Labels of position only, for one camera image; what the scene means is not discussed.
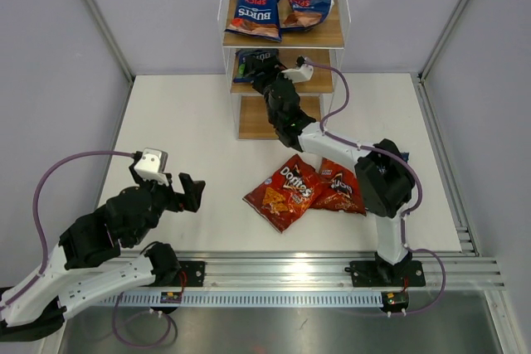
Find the Burts sea salt vinegar bag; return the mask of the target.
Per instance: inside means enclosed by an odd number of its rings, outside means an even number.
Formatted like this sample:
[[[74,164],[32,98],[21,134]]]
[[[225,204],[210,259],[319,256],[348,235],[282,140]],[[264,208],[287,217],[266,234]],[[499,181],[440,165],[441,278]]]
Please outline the Burts sea salt vinegar bag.
[[[236,73],[232,79],[234,83],[250,83],[244,77],[244,70],[247,66],[253,66],[255,57],[264,59],[271,56],[279,56],[279,50],[276,48],[255,48],[255,49],[240,49],[236,52],[237,66]]]

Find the Burts spicy chilli bag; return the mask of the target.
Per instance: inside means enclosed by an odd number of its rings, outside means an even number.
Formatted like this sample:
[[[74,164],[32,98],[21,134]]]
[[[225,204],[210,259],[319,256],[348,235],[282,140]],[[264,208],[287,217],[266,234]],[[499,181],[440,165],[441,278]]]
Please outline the Burts spicy chilli bag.
[[[281,24],[283,32],[305,32],[324,23],[334,0],[288,0],[290,13]]]
[[[280,0],[236,0],[225,32],[281,42]]]

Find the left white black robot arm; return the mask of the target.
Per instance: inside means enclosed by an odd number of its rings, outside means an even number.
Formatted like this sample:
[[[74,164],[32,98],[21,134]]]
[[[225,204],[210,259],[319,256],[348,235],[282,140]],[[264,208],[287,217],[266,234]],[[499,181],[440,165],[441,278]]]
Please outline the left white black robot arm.
[[[165,287],[182,281],[174,249],[156,243],[126,265],[110,271],[100,266],[140,245],[158,226],[164,212],[197,212],[204,181],[179,174],[182,193],[172,186],[141,182],[127,187],[103,206],[79,217],[59,238],[37,281],[1,291],[2,342],[34,342],[59,330],[100,300],[140,286]]]

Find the large red Doritos bag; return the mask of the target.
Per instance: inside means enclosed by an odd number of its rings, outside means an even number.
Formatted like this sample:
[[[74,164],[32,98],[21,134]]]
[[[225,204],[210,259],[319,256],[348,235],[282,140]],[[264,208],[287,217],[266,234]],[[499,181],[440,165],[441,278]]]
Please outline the large red Doritos bag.
[[[311,165],[294,155],[246,194],[243,201],[283,233],[310,208],[326,186]]]

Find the small red Doritos bag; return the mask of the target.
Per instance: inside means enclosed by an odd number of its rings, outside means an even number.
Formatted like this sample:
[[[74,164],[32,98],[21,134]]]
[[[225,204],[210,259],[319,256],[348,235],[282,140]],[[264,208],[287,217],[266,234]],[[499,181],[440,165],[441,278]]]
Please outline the small red Doritos bag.
[[[310,205],[312,209],[366,215],[358,180],[352,171],[322,158],[319,176],[325,182],[326,188]]]

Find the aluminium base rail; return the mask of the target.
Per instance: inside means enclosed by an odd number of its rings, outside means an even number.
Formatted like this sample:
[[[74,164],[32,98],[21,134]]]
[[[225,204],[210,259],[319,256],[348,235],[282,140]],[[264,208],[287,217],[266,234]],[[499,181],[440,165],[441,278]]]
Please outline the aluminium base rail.
[[[236,252],[178,251],[180,260],[203,261],[205,290],[225,291],[324,291],[349,290],[351,277],[345,271],[354,260],[372,260],[372,252]],[[446,289],[504,290],[505,277],[493,257],[472,253],[419,254],[426,290],[446,281]]]

